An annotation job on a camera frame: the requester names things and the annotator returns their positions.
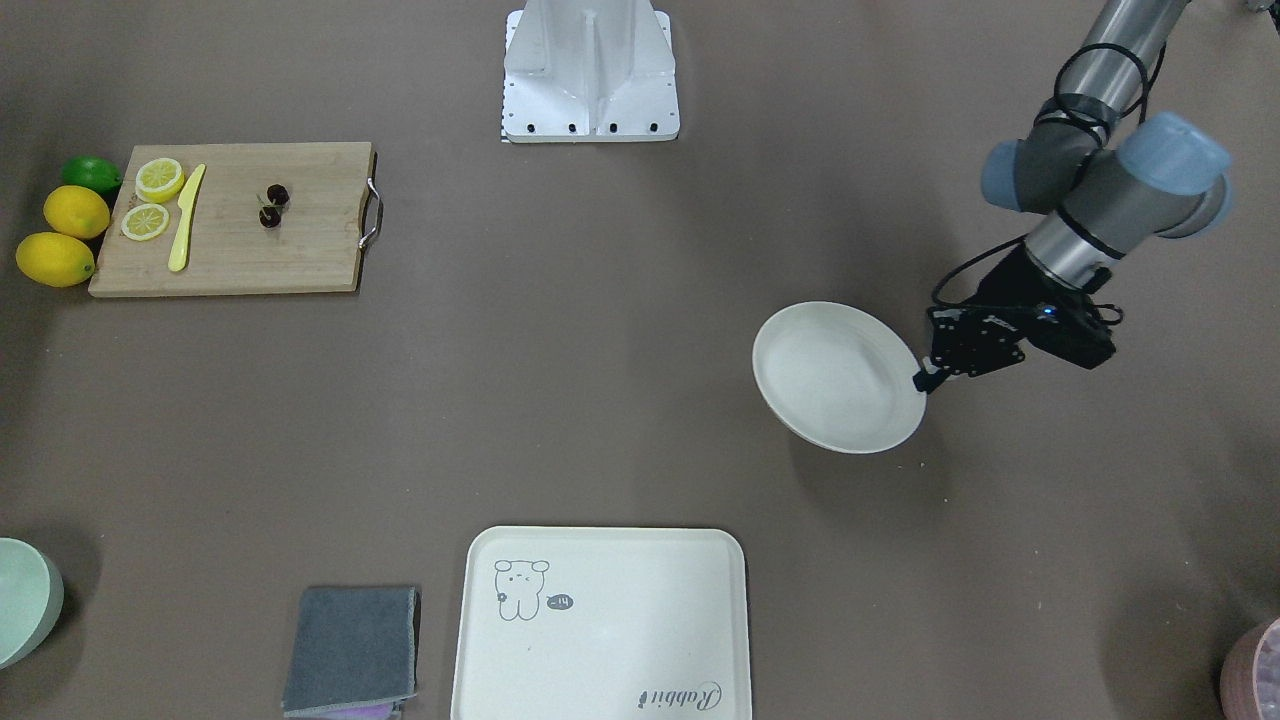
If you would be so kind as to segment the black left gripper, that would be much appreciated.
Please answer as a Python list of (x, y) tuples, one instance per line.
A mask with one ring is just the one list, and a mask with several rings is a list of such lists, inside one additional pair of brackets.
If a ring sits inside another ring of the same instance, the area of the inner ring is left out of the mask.
[(1021, 340), (1084, 369), (1116, 354), (1112, 331), (1093, 299), (1061, 284), (1018, 245), (978, 284), (975, 304), (927, 311), (931, 351), (913, 384), (932, 393), (948, 378), (979, 377), (1025, 360)]

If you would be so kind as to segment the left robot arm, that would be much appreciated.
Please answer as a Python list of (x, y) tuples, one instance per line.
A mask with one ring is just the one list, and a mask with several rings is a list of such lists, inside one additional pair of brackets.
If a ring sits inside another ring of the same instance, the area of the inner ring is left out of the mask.
[(1183, 1), (1110, 1), (1060, 67), (1025, 138), (986, 160), (987, 202), (1039, 223), (995, 249), (998, 263), (961, 301), (933, 290), (924, 393), (954, 375), (1023, 360), (1023, 342), (1084, 369), (1115, 354), (1123, 310), (1094, 301), (1114, 266), (1151, 236), (1180, 240), (1228, 214), (1230, 154), (1179, 115), (1147, 113)]

